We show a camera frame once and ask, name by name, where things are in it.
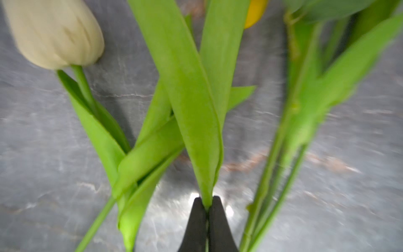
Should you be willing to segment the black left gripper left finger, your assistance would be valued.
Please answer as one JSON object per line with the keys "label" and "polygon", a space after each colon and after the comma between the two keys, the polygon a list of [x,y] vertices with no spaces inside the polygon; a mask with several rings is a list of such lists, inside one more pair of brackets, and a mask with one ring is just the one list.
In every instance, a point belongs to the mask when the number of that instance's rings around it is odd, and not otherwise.
{"label": "black left gripper left finger", "polygon": [[178,252],[205,252],[207,214],[200,197],[194,199],[188,224]]}

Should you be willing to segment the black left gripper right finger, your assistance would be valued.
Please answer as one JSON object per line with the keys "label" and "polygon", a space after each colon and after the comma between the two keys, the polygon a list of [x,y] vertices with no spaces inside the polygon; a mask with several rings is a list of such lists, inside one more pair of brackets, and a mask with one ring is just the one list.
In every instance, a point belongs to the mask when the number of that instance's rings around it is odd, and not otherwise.
{"label": "black left gripper right finger", "polygon": [[213,197],[208,211],[208,251],[239,252],[219,196]]}

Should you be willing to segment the yellow tulip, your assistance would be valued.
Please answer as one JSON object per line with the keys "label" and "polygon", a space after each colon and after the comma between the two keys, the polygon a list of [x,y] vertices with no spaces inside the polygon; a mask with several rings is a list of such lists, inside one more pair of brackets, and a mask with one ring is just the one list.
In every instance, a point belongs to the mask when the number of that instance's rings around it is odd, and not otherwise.
{"label": "yellow tulip", "polygon": [[222,129],[230,106],[253,87],[233,88],[243,32],[266,1],[208,1],[196,46],[175,1],[130,1],[159,80],[135,147],[122,160],[112,195],[120,200],[118,228],[134,248],[140,223],[165,169],[187,150],[205,208],[213,202],[224,157]]}

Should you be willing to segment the white tulip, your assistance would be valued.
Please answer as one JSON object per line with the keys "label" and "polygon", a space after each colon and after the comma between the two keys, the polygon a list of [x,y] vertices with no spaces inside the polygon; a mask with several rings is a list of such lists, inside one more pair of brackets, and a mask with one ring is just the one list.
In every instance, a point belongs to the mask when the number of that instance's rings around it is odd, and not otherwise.
{"label": "white tulip", "polygon": [[112,115],[94,98],[84,67],[103,54],[99,23],[84,1],[2,1],[14,43],[32,64],[52,70],[91,141],[110,182],[129,151]]}

